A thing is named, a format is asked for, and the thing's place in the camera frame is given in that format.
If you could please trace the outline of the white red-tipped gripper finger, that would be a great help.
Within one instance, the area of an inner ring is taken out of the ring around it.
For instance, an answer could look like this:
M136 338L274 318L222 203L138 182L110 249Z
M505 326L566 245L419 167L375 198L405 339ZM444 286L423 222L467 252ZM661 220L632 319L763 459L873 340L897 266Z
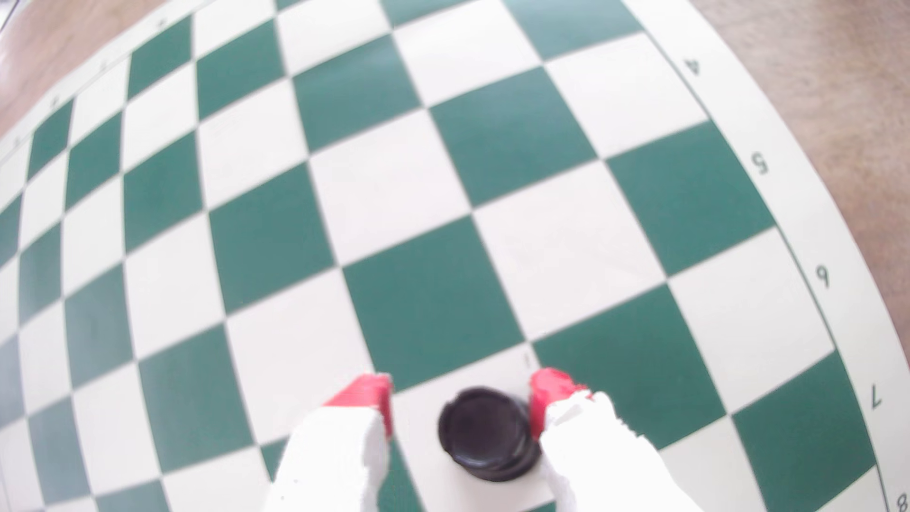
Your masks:
M529 389L531 434L557 511L701 511L606 393L552 367L535 371Z
M355 378L293 429L264 511L378 511L390 467L389 374Z

